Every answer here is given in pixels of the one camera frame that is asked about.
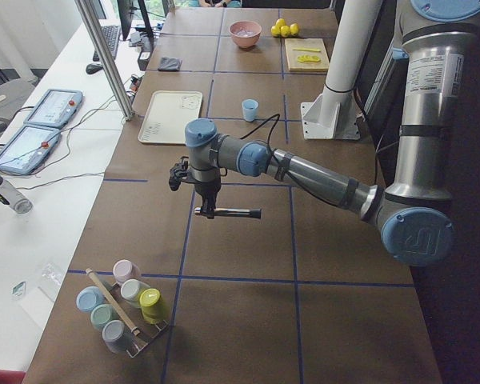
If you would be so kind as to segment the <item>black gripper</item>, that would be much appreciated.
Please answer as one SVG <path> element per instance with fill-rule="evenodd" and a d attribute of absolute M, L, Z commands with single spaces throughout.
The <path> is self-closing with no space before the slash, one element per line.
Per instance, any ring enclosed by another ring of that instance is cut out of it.
<path fill-rule="evenodd" d="M 170 169 L 169 186 L 172 191 L 176 191 L 183 182 L 191 184 L 196 193 L 202 196 L 200 214 L 214 218 L 216 196 L 222 186 L 219 168 L 208 161 L 181 156 Z"/>

